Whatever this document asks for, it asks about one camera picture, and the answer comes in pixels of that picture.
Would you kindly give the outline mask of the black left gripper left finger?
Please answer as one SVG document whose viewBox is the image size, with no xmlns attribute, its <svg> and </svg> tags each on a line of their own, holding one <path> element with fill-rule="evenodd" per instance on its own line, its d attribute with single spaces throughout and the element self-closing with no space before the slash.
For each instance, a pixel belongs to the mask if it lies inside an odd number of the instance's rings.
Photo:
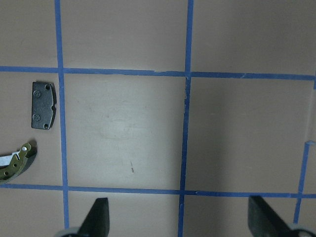
<svg viewBox="0 0 316 237">
<path fill-rule="evenodd" d="M 107 237 L 109 235 L 109 201 L 97 198 L 78 230 L 79 237 Z"/>
</svg>

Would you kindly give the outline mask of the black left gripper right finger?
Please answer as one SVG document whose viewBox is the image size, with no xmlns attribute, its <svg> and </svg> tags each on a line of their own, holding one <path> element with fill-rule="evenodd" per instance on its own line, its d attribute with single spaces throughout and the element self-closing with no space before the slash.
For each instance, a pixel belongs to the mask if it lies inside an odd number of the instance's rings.
<svg viewBox="0 0 316 237">
<path fill-rule="evenodd" d="M 292 232 L 261 196 L 248 198 L 248 228 L 253 237 L 287 237 Z"/>
</svg>

